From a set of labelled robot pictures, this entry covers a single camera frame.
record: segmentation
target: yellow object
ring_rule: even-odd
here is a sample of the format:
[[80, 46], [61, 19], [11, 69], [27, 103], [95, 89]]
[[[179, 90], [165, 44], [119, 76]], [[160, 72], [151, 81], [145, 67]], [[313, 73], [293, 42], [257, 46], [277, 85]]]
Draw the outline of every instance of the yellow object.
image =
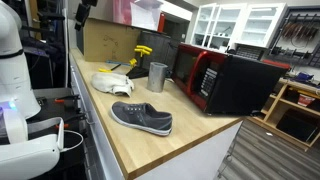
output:
[[99, 68], [99, 72], [111, 73], [112, 71], [109, 69]]
[[137, 49], [144, 49], [146, 51], [152, 52], [152, 49], [147, 46], [137, 45], [136, 48]]
[[150, 53], [152, 52], [152, 49], [147, 46], [137, 45], [134, 51], [140, 52], [140, 57], [142, 57], [144, 54], [150, 55]]
[[129, 63], [130, 63], [130, 67], [133, 68], [133, 67], [135, 67], [137, 65], [137, 60], [135, 58], [132, 58], [129, 61]]

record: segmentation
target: microwave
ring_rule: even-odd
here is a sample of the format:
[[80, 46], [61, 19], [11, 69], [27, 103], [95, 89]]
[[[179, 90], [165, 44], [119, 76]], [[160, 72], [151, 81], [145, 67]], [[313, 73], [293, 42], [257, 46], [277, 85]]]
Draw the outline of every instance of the microwave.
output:
[[207, 114], [258, 113], [287, 69], [180, 44], [172, 80]]

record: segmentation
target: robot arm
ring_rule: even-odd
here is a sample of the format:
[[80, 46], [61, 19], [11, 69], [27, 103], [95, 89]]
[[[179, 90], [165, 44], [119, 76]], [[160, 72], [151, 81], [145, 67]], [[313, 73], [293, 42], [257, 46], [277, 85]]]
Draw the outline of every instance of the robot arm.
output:
[[28, 140], [26, 119], [37, 114], [40, 106], [18, 33], [21, 20], [1, 0], [0, 26], [0, 135], [6, 134], [10, 142], [0, 145], [0, 179], [30, 179], [57, 164], [63, 151], [63, 121], [58, 135]]
[[14, 102], [24, 118], [40, 111], [30, 84], [18, 29], [18, 14], [0, 0], [0, 103]]
[[21, 20], [18, 14], [0, 0], [0, 56], [17, 53], [22, 49], [19, 29]]

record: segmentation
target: glass door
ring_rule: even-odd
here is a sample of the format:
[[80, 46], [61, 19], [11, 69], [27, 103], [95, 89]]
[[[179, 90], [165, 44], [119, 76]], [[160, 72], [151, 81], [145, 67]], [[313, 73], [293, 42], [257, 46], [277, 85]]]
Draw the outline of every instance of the glass door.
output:
[[212, 14], [215, 9], [215, 4], [200, 6], [197, 15], [197, 20], [194, 26], [191, 37], [191, 44], [197, 46], [204, 46], [208, 36], [209, 27], [212, 23]]
[[249, 6], [240, 43], [267, 47], [284, 7], [284, 3]]
[[208, 48], [219, 49], [225, 51], [236, 24], [238, 18], [246, 7], [246, 4], [233, 4], [233, 5], [221, 5], [217, 12], [217, 18], [214, 28], [211, 31]]

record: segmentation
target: shoe sole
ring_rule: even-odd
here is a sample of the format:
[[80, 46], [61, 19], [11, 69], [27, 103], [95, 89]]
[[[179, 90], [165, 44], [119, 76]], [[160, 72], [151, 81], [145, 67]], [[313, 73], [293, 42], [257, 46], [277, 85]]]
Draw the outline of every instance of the shoe sole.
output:
[[143, 130], [143, 131], [147, 131], [147, 132], [150, 132], [152, 134], [156, 134], [156, 135], [159, 135], [159, 136], [167, 136], [171, 133], [171, 128], [169, 130], [157, 130], [157, 129], [153, 129], [153, 128], [149, 128], [149, 127], [144, 127], [144, 126], [140, 126], [140, 125], [136, 125], [136, 124], [129, 124], [129, 123], [126, 123], [124, 121], [122, 121], [120, 118], [118, 118], [114, 112], [112, 111], [111, 109], [111, 114], [113, 116], [113, 118], [115, 119], [115, 121], [117, 121], [118, 123], [124, 125], [124, 126], [127, 126], [127, 127], [130, 127], [130, 128], [135, 128], [135, 129], [140, 129], [140, 130]]

